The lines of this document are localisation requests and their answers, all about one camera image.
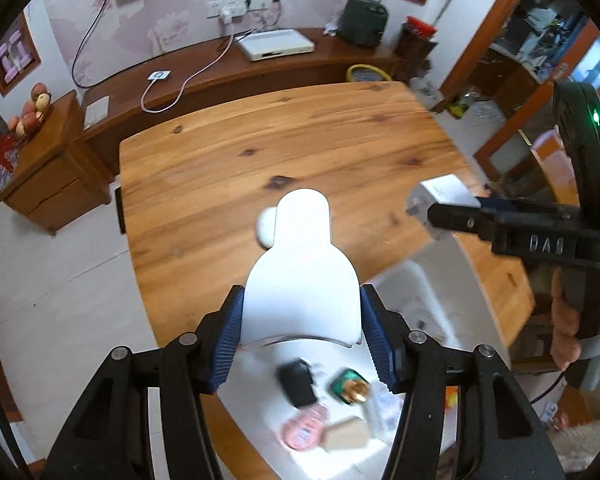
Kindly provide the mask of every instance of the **wooden nightstand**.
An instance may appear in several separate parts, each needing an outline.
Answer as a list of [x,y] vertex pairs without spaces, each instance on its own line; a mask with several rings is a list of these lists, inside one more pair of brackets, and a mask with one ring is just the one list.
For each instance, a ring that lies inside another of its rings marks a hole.
[[20,152],[13,177],[0,193],[0,202],[50,234],[111,202],[112,174],[77,139],[83,122],[75,91],[55,101],[38,134]]

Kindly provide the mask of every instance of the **human hand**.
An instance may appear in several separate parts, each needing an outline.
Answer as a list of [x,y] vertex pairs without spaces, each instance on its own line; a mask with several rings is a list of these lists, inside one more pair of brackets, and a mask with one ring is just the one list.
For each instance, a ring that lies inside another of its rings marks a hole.
[[570,307],[564,299],[562,273],[560,269],[554,272],[551,284],[551,295],[554,298],[551,305],[551,318],[554,322],[554,340],[551,344],[551,355],[560,370],[580,358],[582,348],[575,338],[580,327],[580,314]]

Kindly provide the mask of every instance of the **green bottle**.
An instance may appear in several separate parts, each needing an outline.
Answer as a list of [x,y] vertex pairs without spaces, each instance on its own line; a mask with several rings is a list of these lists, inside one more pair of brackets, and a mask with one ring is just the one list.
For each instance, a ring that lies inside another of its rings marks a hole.
[[369,383],[351,368],[345,368],[329,386],[331,394],[346,404],[365,402]]

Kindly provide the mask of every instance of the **pink floral wall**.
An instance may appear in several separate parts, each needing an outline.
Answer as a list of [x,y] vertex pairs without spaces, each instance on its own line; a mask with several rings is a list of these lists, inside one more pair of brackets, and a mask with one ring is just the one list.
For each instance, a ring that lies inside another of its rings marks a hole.
[[[71,68],[80,41],[103,0],[44,1],[64,61]],[[208,1],[211,0],[108,0],[78,58],[75,71],[78,81],[95,84],[165,52],[224,36],[219,20],[206,18]],[[347,0],[281,1],[283,14],[278,26],[301,28],[323,27],[342,12]],[[255,12],[247,13],[235,23],[237,30],[260,25]]]

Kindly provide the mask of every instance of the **gold bottle cap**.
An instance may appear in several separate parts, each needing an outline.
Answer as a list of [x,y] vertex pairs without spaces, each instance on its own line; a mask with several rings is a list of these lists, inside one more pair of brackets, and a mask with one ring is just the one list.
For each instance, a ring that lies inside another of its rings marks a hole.
[[369,384],[360,379],[345,381],[342,389],[342,397],[347,402],[365,402],[369,394]]

